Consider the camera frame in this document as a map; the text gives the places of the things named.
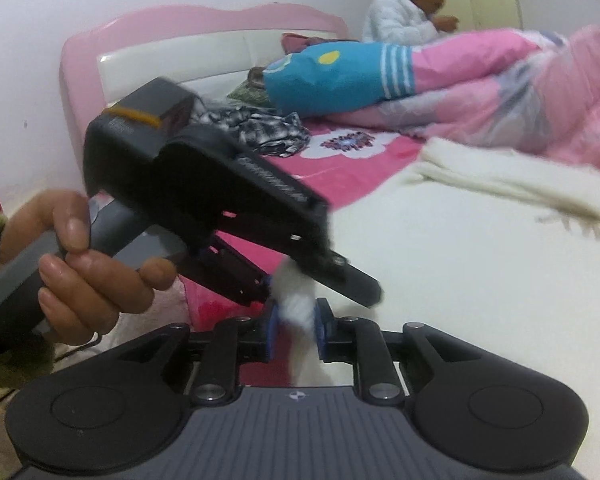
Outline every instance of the white flower pattern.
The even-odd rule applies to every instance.
[[[400,134],[368,134],[361,130],[333,130],[311,138],[311,143],[300,156],[302,158],[327,158],[344,155],[348,158],[371,158],[384,153],[385,146],[391,144]]]

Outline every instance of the screw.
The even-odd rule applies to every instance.
[[[196,388],[196,397],[201,400],[218,400],[225,394],[225,389],[219,384],[202,384]]]
[[[370,387],[369,393],[375,399],[390,400],[400,395],[400,388],[395,384],[379,383]]]

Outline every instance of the pink headboard frame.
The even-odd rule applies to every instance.
[[[97,60],[137,44],[232,30],[321,30],[348,38],[343,19],[313,7],[269,4],[245,10],[218,10],[197,6],[163,6],[125,14],[106,25],[69,38],[62,48],[62,75],[78,131],[107,105]]]

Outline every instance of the gray plastic base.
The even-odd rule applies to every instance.
[[[14,478],[76,477],[28,468]],[[126,471],[95,478],[582,480],[568,466],[508,476],[462,465],[426,444],[399,410],[369,406],[351,387],[245,388],[229,406],[196,411],[159,455]]]

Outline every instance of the white blanket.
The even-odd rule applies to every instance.
[[[337,316],[394,331],[425,322],[568,384],[590,416],[575,465],[600,480],[598,220],[598,173],[435,141],[333,215],[334,250],[380,281],[383,302],[367,310],[323,286],[317,294]],[[319,363],[302,336],[292,374],[299,386],[352,383],[348,365]]]

